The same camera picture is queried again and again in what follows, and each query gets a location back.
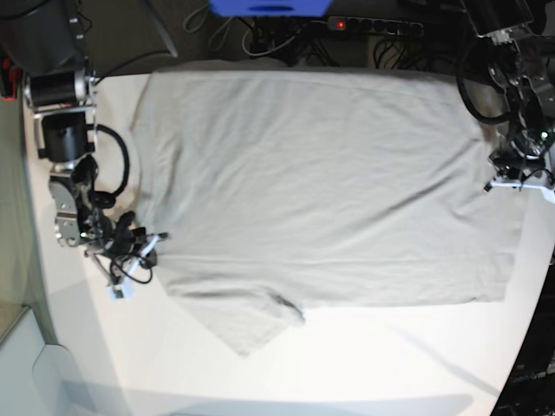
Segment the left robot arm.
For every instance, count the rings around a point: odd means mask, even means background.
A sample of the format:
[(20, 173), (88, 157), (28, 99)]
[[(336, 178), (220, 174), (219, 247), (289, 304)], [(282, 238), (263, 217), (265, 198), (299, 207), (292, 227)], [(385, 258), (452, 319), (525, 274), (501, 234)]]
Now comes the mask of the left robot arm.
[[(554, 200), (554, 38), (544, 36), (544, 1), (465, 1), (472, 38), (464, 41), (455, 79), (468, 112), (480, 123), (499, 128), (499, 145), (489, 156), (493, 188), (539, 191)], [(504, 96), (506, 110), (486, 116), (473, 104), (463, 67), (484, 47), (486, 71)]]

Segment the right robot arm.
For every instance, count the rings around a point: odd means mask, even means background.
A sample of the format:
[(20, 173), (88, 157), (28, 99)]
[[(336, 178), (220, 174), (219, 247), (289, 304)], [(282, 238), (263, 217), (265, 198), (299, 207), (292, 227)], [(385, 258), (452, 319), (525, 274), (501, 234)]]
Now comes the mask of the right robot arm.
[[(103, 79), (85, 51), (83, 19), (74, 1), (3, 1), (1, 96), (22, 96), (33, 115), (37, 156), (52, 165), (58, 242), (84, 247), (113, 297), (128, 298), (138, 281), (134, 272), (153, 270), (154, 247), (167, 234), (134, 226), (131, 211), (116, 221), (105, 214), (127, 188), (131, 161), (123, 138), (96, 119), (96, 89)], [(95, 186), (99, 167), (93, 154), (101, 133), (121, 149), (122, 179), (111, 192)]]

